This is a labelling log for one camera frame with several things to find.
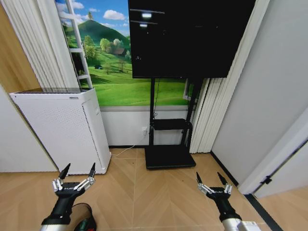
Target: air purifier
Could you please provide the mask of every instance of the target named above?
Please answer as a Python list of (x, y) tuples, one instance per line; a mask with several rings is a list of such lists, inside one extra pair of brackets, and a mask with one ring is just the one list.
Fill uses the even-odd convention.
[(10, 93), (57, 167), (69, 174), (104, 174), (111, 158), (95, 89)]

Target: wooden wall panel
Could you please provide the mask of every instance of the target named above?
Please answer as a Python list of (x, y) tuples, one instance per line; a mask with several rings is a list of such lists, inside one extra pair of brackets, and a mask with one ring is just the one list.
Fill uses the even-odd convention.
[(6, 92), (39, 88), (39, 82), (2, 5), (0, 22), (0, 84)]

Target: green hill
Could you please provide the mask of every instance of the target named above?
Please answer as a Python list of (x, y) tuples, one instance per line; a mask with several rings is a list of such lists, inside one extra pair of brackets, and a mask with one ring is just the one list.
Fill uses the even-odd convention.
[[(113, 41), (114, 39), (119, 39), (123, 42), (125, 47), (129, 46), (129, 40), (111, 28), (103, 26), (102, 24), (93, 21), (87, 20), (84, 23), (78, 25), (81, 39), (83, 40), (86, 35), (90, 35), (93, 39), (95, 45), (99, 46), (102, 38), (108, 39), (109, 41)], [(73, 28), (65, 28), (66, 35), (73, 35)]]

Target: black tv screen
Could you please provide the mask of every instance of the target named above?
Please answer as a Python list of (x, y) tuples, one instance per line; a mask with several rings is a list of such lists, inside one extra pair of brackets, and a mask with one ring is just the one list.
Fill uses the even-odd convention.
[(255, 0), (129, 0), (133, 78), (227, 77)]

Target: door hinge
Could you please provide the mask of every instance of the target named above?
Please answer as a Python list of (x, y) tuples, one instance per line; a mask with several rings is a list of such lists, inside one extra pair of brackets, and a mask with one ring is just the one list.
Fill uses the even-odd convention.
[(266, 176), (264, 181), (261, 181), (260, 184), (269, 184), (272, 181), (271, 176)]

